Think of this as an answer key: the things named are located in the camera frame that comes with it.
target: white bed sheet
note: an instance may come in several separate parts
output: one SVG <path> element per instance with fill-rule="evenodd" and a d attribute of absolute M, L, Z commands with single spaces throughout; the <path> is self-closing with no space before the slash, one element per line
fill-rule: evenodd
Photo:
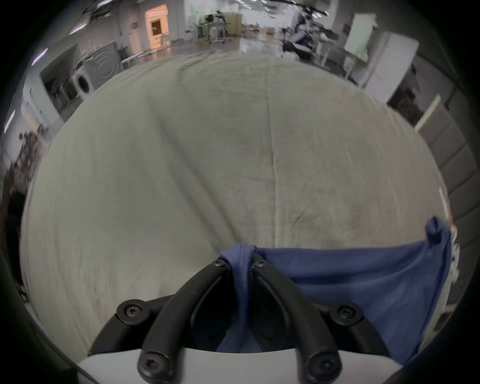
<path fill-rule="evenodd" d="M 66 122 L 27 197 L 21 266 L 47 335 L 80 361 L 122 301 L 174 293 L 236 242 L 422 240 L 439 186 L 412 127 L 343 80 L 181 55 L 119 74 Z"/>

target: floor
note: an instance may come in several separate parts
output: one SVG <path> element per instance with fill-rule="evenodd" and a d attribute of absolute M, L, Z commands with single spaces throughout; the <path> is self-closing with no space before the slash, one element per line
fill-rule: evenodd
<path fill-rule="evenodd" d="M 171 47 L 165 48 L 153 55 L 137 59 L 132 64 L 139 65 L 145 61 L 163 59 L 184 53 L 197 53 L 210 50 L 240 53 L 262 53 L 268 56 L 297 60 L 297 55 L 290 52 L 283 52 L 282 43 L 279 40 L 273 39 L 270 35 L 260 35 L 257 39 L 232 37 L 225 43 L 209 43 L 208 41 L 182 41 L 179 43 L 173 43 Z"/>

